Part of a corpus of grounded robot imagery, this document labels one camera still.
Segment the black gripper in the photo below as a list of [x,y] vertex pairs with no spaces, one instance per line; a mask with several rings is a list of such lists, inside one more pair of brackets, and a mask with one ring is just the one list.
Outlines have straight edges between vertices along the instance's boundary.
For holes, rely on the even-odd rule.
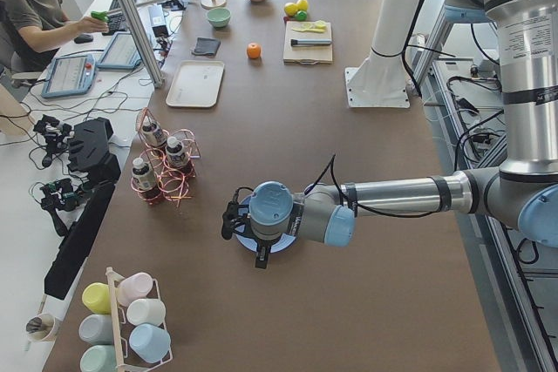
[[248,236],[248,239],[251,239],[256,243],[255,267],[266,269],[268,265],[270,250],[272,246],[279,241],[279,237],[276,236],[271,239],[263,239],[254,234],[251,234]]

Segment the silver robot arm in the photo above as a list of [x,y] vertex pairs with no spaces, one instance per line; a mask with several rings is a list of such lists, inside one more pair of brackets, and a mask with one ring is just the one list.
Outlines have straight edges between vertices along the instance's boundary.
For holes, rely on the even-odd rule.
[[302,193],[268,181],[233,198],[221,234],[256,246],[266,267],[283,235],[349,244],[358,215],[420,218],[458,211],[491,216],[548,247],[557,244],[557,0],[445,0],[452,23],[494,22],[507,156],[496,167],[449,176],[324,185]]

